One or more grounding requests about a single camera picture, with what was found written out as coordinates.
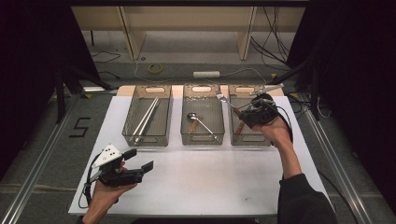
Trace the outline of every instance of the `tabletop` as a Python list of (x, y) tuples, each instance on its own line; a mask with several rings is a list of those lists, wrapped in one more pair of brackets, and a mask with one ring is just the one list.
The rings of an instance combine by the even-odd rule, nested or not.
[[(109, 215), (129, 217), (262, 217), (276, 214), (277, 194), (282, 166), (275, 147), (232, 146), (229, 127), (231, 112), (223, 104), (224, 134), (220, 146), (184, 146), (181, 143), (180, 123), (183, 86), (173, 86), (173, 105), (169, 145), (139, 147), (137, 155), (125, 164), (128, 169), (140, 168), (154, 161), (154, 169), (145, 174), (143, 182), (124, 193)], [(289, 100), (273, 96), (290, 117), (294, 147), (303, 172), (311, 186), (325, 188), (318, 176)], [(84, 215), (78, 200), (94, 156), (108, 144), (121, 152), (130, 149), (122, 128), (131, 103), (131, 96), (114, 96), (92, 150), (90, 160), (70, 206), (72, 215)], [(81, 199), (81, 206), (86, 201)]]

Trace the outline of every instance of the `hand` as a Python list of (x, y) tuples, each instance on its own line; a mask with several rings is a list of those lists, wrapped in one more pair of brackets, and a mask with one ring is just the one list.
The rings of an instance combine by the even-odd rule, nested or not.
[(252, 130), (262, 132), (264, 137), (273, 142), (276, 147), (279, 143), (291, 141), (288, 126), (280, 116), (274, 118), (270, 123), (256, 124)]
[(268, 124), (254, 125), (253, 131), (261, 131), (264, 137), (274, 143), (277, 147), (283, 167), (285, 179), (302, 173), (300, 163), (294, 151), (289, 136), (289, 129), (283, 119), (278, 116)]
[(113, 188), (105, 186), (101, 181), (96, 181), (90, 207), (87, 214), (82, 219), (84, 224), (98, 223), (99, 220), (106, 215), (107, 210), (124, 192), (136, 186), (137, 184), (132, 184)]

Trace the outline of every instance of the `wrist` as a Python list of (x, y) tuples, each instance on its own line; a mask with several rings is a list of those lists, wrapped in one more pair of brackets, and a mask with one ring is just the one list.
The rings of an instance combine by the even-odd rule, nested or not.
[(107, 209), (97, 206), (92, 206), (88, 209), (87, 214), (82, 218), (84, 224), (95, 224), (107, 214)]
[(274, 143), (274, 147), (276, 147), (279, 151), (284, 151), (289, 149), (293, 150), (293, 143), (287, 137), (277, 138), (276, 140), (273, 141), (273, 143)]

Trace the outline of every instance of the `metal utensil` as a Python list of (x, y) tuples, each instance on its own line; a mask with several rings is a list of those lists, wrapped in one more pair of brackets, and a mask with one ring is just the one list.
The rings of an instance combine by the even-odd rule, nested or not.
[[(227, 104), (231, 107), (231, 109), (233, 110), (233, 112), (236, 114), (236, 116), (239, 117), (239, 115), (241, 114), (241, 111), (239, 111), (238, 108), (236, 108), (235, 106), (233, 106), (233, 105), (229, 102), (229, 100), (227, 99), (227, 97), (225, 97), (224, 94), (223, 94), (220, 90), (216, 90), (216, 96), (218, 97), (218, 99), (219, 99), (220, 101), (227, 103)], [(246, 125), (247, 125), (250, 129), (254, 126), (253, 123), (251, 123), (251, 122), (248, 121), (248, 120), (244, 120), (244, 122), (246, 123)]]
[(206, 125), (204, 125), (204, 124), (198, 119), (196, 113), (189, 113), (189, 114), (187, 115), (187, 118), (193, 119), (193, 120), (198, 120), (198, 122), (200, 122), (200, 123), (202, 124), (202, 126), (204, 126), (204, 127), (210, 132), (210, 134), (212, 134), (212, 136), (213, 136), (219, 143), (221, 143), (221, 140), (220, 140), (215, 134), (213, 134), (213, 132), (212, 132), (208, 127), (206, 127)]
[(153, 112), (157, 105), (159, 104), (160, 99), (156, 97), (150, 107), (148, 108), (148, 111), (146, 112), (145, 116), (143, 116), (142, 120), (140, 120), (139, 124), (137, 125), (136, 129), (134, 130), (134, 133), (132, 134), (130, 141), (134, 139), (134, 145), (138, 146), (140, 140), (142, 139), (142, 134), (143, 132), (147, 129), (149, 121), (151, 120), (151, 117), (153, 115)]

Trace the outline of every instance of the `metal rod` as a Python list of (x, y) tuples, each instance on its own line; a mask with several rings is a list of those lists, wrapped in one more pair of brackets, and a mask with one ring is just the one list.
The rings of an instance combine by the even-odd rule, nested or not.
[(134, 133), (132, 135), (136, 135), (136, 133), (139, 131), (140, 125), (142, 125), (142, 123), (145, 121), (145, 119), (146, 119), (147, 115), (149, 114), (149, 112), (151, 111), (151, 109), (155, 106), (155, 104), (157, 104), (157, 101), (158, 101), (158, 97), (156, 97), (154, 99), (151, 106), (148, 108), (148, 111), (146, 112), (145, 116), (143, 116), (142, 120), (140, 120), (139, 124), (137, 125), (137, 127), (134, 130)]
[(154, 106), (151, 106), (150, 107), (150, 109), (149, 109), (149, 111), (148, 111), (148, 113), (146, 113), (147, 114), (147, 116), (145, 116), (145, 119), (142, 119), (141, 121), (144, 121), (144, 124), (143, 124), (143, 126), (141, 127), (141, 129), (140, 129), (140, 132), (139, 132), (139, 134), (138, 134), (138, 137), (136, 137), (135, 139), (134, 139), (134, 144), (137, 146), (137, 145), (139, 145), (139, 142), (140, 142), (140, 140), (142, 139), (142, 134), (143, 134), (143, 132), (147, 129), (147, 127), (148, 127), (148, 124), (149, 124), (149, 121), (151, 120), (151, 117), (152, 117), (152, 115), (153, 115), (153, 112), (154, 112), (154, 110), (155, 110), (155, 108), (158, 106), (158, 104), (159, 104), (159, 102), (160, 102), (160, 100), (158, 99), (158, 97), (156, 98), (156, 100), (154, 100), (155, 101), (155, 105)]

